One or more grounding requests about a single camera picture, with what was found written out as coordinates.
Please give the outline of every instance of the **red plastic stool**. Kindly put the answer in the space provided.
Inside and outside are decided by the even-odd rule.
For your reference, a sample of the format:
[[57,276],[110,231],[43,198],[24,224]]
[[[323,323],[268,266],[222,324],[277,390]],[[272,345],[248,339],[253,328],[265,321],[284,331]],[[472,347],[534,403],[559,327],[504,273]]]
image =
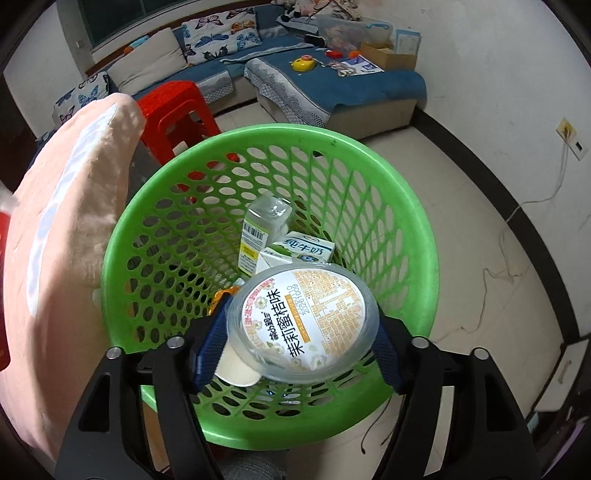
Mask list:
[[[189,147],[221,133],[199,88],[193,82],[167,82],[142,97],[138,104],[146,117],[142,141],[161,165],[174,158],[173,147],[185,141]],[[202,123],[191,120],[198,114]]]

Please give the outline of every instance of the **green plastic basket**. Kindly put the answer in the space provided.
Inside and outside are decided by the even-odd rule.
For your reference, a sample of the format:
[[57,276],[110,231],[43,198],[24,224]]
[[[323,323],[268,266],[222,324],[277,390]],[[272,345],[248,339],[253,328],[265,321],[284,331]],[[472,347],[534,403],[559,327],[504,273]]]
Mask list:
[[[201,142],[135,195],[103,266],[111,343],[127,352],[155,348],[204,315],[215,292],[241,276],[242,219],[249,202],[268,191],[293,202],[295,229],[336,243],[333,262],[360,276],[386,314],[401,318],[413,335],[428,336],[439,264],[427,215],[407,182],[355,140],[272,124]],[[143,389],[155,408],[153,387]],[[216,378],[193,401],[208,441],[273,450],[342,432],[391,394],[368,352],[331,381],[262,379],[238,388]]]

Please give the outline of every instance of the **yellow toy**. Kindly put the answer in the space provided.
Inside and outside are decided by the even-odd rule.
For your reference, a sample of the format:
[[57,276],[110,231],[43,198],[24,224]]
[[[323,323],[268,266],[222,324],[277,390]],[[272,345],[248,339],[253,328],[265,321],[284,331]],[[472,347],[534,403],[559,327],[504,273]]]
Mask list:
[[297,72],[309,72],[316,66],[316,61],[312,55],[302,55],[299,59],[291,62],[291,68]]

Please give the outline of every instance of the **plastic storage box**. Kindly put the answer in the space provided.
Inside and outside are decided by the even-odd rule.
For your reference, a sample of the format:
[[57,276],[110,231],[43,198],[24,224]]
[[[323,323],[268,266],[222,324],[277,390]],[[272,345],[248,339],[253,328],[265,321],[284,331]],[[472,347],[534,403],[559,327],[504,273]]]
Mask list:
[[387,43],[393,31],[391,24],[365,17],[354,22],[331,15],[316,15],[316,24],[318,35],[326,40],[327,46],[343,53],[358,50],[362,42]]

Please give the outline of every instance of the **butterfly pattern pillow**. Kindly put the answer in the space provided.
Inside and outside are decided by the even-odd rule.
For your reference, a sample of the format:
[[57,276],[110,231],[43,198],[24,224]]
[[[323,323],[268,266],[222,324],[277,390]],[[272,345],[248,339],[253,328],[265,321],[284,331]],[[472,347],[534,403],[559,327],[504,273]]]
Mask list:
[[53,121],[60,128],[82,107],[109,94],[107,72],[99,72],[82,80],[53,106]]
[[253,7],[184,22],[183,36],[187,62],[193,65],[262,44]]

